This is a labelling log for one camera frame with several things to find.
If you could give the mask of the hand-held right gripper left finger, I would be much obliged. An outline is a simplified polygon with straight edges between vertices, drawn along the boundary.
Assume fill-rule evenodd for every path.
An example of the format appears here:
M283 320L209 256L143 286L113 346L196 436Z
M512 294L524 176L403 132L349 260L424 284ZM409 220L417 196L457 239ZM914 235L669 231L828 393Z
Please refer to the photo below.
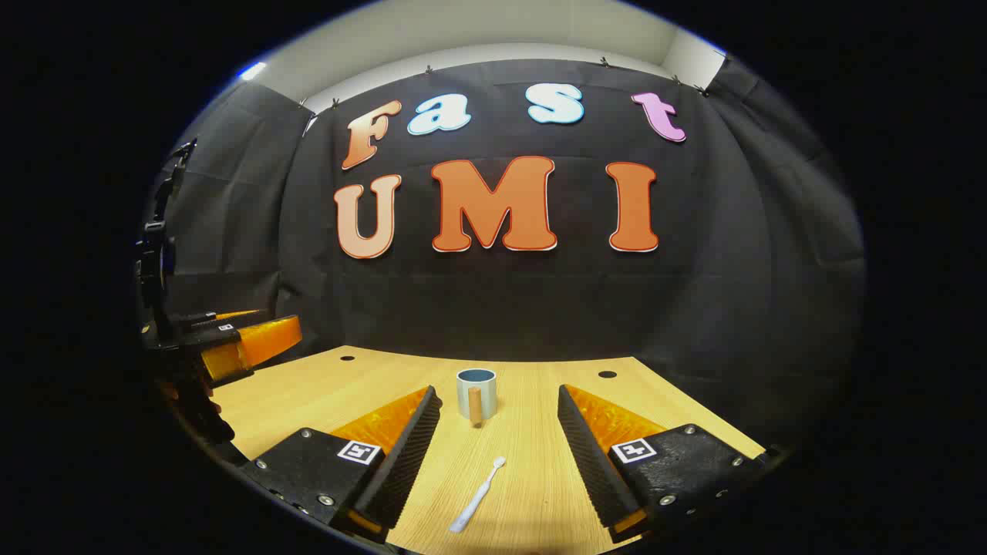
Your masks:
M441 408L428 385L335 431L297 429L243 472L324 526L384 543L408 502Z

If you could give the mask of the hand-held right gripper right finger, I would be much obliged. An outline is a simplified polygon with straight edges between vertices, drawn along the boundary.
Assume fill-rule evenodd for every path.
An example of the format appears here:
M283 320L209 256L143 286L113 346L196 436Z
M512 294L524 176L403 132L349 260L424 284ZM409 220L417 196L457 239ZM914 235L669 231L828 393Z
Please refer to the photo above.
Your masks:
M614 543L676 533L769 468L694 422L667 428L571 384L558 387L558 421Z

